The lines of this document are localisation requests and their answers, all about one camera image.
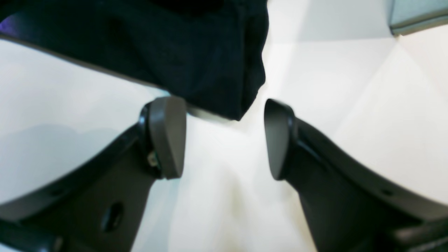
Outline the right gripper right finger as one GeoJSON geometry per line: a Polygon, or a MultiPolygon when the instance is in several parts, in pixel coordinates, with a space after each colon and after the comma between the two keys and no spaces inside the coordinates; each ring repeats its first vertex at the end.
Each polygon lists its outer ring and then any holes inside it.
{"type": "Polygon", "coordinates": [[[271,174],[298,192],[319,252],[447,251],[447,205],[371,171],[278,100],[264,126],[271,174]]]}

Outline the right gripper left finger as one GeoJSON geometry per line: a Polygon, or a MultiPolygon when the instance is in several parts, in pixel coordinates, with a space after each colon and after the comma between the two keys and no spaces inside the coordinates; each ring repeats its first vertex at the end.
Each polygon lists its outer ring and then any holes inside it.
{"type": "Polygon", "coordinates": [[[182,176],[185,142],[186,101],[154,99],[88,162],[1,204],[1,245],[20,252],[130,252],[153,183],[182,176]]]}

